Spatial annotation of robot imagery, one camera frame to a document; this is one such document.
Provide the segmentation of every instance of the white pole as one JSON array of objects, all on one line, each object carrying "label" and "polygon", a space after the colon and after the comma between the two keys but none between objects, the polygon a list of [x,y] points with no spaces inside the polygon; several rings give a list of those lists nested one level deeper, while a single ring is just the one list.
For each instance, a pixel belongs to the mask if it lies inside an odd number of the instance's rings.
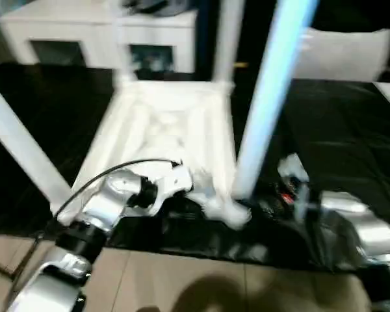
[{"label": "white pole", "polygon": [[301,35],[311,23],[317,3],[278,1],[242,138],[233,185],[236,198],[253,193],[292,79]]},{"label": "white pole", "polygon": [[55,213],[70,196],[71,188],[1,94],[0,142],[50,201],[51,210]]},{"label": "white pole", "polygon": [[244,0],[221,0],[213,81],[233,80],[234,62],[244,13]]}]

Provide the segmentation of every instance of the black cable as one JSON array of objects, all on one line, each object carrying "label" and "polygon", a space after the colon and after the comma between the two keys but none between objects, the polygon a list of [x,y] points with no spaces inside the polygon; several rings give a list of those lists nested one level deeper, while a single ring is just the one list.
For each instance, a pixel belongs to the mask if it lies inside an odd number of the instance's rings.
[{"label": "black cable", "polygon": [[[118,169],[121,169],[126,166],[131,166],[132,164],[138,164],[138,163],[146,163],[150,161],[161,161],[161,162],[168,162],[171,163],[172,166],[177,166],[179,163],[171,161],[170,159],[139,159],[135,161],[128,161],[128,162],[123,162],[122,164],[118,164],[116,166],[113,166],[102,173],[96,175],[92,179],[90,179],[88,182],[86,182],[82,187],[80,187],[75,193],[71,195],[58,209],[58,211],[53,215],[52,219],[46,224],[45,228],[43,231],[39,232],[35,238],[34,242],[32,243],[31,247],[29,248],[29,251],[26,253],[26,255],[23,257],[23,259],[20,261],[18,267],[13,271],[13,273],[10,274],[10,279],[13,281],[12,287],[10,291],[8,292],[8,299],[9,296],[12,296],[14,293],[14,290],[16,288],[16,285],[21,277],[21,274],[23,273],[23,270],[26,267],[26,264],[29,262],[29,260],[32,257],[32,254],[36,251],[37,247],[39,246],[40,242],[45,238],[46,233],[49,231],[49,229],[54,226],[57,223],[58,216],[67,208],[67,206],[74,200],[78,195],[80,195],[84,190],[86,190],[92,183],[97,181],[98,179],[104,177],[105,175],[116,171]],[[8,270],[6,268],[0,268],[0,273],[5,275],[6,277],[8,276]]]}]

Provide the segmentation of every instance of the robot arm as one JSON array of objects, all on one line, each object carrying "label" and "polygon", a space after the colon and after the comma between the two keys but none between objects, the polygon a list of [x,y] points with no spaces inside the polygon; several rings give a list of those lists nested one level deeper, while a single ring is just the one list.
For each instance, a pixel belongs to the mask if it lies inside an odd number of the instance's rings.
[{"label": "robot arm", "polygon": [[176,166],[154,182],[122,169],[108,175],[82,211],[55,241],[37,267],[10,298],[7,311],[82,311],[81,289],[118,221],[125,216],[153,216],[165,199],[188,192],[192,178]]}]

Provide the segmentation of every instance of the white cabinet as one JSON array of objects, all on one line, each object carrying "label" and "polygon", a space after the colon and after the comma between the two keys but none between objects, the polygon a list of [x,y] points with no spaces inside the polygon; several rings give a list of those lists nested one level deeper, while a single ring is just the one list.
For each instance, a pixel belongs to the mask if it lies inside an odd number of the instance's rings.
[{"label": "white cabinet", "polygon": [[114,33],[106,3],[97,0],[36,0],[0,19],[18,62],[37,63],[31,40],[78,42],[88,67],[119,68],[126,45],[168,46],[174,71],[194,71],[196,11],[167,18],[140,14],[120,21]]}]

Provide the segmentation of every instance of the black fabric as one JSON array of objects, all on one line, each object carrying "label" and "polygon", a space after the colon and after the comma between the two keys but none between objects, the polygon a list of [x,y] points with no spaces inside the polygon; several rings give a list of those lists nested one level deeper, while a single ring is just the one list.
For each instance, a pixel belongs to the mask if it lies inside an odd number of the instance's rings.
[{"label": "black fabric", "polygon": [[[0,67],[0,91],[70,183],[112,96],[111,79],[107,70]],[[231,97],[237,151],[252,90],[251,84],[239,84]],[[390,103],[374,85],[293,81],[255,189],[257,201],[278,204],[269,183],[278,180],[280,157],[293,151],[316,189],[355,194],[390,223]],[[109,245],[324,269],[307,249],[299,229],[269,218],[260,209],[252,212],[248,226],[233,231],[204,220],[190,201],[172,198],[157,218],[122,220]],[[29,237],[49,218],[46,199],[0,145],[0,233]]]}]

